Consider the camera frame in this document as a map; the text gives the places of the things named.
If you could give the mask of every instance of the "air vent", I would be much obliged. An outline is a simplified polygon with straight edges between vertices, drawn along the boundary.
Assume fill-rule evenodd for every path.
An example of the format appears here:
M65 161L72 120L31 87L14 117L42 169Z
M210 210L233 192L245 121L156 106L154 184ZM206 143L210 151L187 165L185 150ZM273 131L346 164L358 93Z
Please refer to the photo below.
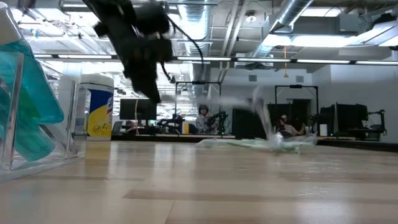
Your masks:
M296 75L296 83L304 83L304 76Z
M249 75L249 82L256 82L257 81L257 75Z

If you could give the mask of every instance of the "clear acrylic holder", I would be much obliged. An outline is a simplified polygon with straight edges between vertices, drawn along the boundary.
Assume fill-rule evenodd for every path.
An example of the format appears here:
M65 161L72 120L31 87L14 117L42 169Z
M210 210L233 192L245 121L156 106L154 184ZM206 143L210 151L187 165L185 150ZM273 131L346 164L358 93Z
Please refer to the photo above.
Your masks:
M23 92L24 61L34 59L19 52L0 52L0 54L9 54L10 58L16 58L14 62L12 60L0 61L0 90L9 95L9 105L4 105L6 100L2 101L3 108L9 108L9 112L6 125L3 125L5 122L0 124L0 128L4 130L3 136L0 136L0 182L51 169L83 157L85 155L86 122L75 124L74 120L77 116L80 117L80 120L82 117L85 119L85 111L90 104L90 96L88 90L79 87L77 82L69 79L66 82L70 82L72 90L70 88L67 90L70 94L70 101L66 102L68 109L63 111L64 121L57 124L38 124L39 133L46 138L48 137L52 145L55 145L53 150L47 156L35 161L28 161L17 152L16 133L19 122L19 106L21 105L20 96ZM5 68L4 70L9 72L9 69L14 67L16 68L13 71L15 78L10 85L10 83L7 84L3 81L2 75L4 73L1 74L1 68ZM56 87L58 85L50 86L54 92L60 91ZM1 113L0 116L2 115L3 121L5 121L7 114Z

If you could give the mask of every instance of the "ductwork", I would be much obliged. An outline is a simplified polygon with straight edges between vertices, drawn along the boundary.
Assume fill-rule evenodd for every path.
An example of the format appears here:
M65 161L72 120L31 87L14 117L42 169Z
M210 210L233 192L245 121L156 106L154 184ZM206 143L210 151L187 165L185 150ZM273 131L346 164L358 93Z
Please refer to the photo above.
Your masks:
M314 0L285 0L283 1L280 11L276 14L268 16L263 27L263 41L253 51L250 57L266 57L274 46L268 45L264 40L270 32L291 32L294 22L308 8ZM253 70L258 67L258 63L250 63L246 65L246 69Z
M210 21L210 6L200 5L200 4L182 4L178 5L178 9L180 11L180 15L182 18L182 25L184 31L193 39L193 40L206 40L209 34L209 21ZM206 43L197 43L200 50L203 53L203 56L207 56L209 54L209 44ZM185 48L188 56L199 56L199 51L192 43L185 43ZM205 69L203 73L201 73L201 65L193 64L193 79L194 80L204 80L206 82L210 81L210 68L207 68L205 65ZM203 90L207 90L208 85L206 86L196 86L195 94L201 95Z

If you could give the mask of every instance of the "crumpled plastic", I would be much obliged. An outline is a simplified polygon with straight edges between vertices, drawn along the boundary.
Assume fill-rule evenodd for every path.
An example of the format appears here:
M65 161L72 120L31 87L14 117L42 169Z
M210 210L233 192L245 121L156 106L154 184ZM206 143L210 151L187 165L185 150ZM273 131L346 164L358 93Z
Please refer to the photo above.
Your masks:
M252 102L248 100L233 98L233 97L218 97L213 99L195 98L195 103L198 104L212 104L220 106L233 106L255 112L260 117L262 127L265 130L267 139L204 139L197 143L198 147L230 147L239 146L249 149L266 150L274 152L300 152L302 147L312 147L317 144L317 134L310 134L306 136L296 136L291 138L284 138L281 133L275 133L272 128L271 119L261 97L261 87L254 89L252 93ZM162 96L162 101L173 101L177 99L172 96Z

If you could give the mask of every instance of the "person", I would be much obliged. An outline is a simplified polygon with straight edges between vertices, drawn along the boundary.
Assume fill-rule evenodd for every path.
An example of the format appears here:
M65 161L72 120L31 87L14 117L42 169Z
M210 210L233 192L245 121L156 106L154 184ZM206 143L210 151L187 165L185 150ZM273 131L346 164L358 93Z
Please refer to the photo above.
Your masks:
M299 136L299 135L303 135L304 131L305 131L305 125L303 124L301 127L300 131L297 131L293 126L289 125L286 123L287 119L284 119L284 117L280 117L279 121L278 121L278 125L279 125L279 130L280 131L287 131L289 133L292 134L292 136Z
M213 125L209 124L210 118L211 113L209 112L209 107L207 107L207 105L200 105L199 115L196 121L198 134L211 134Z

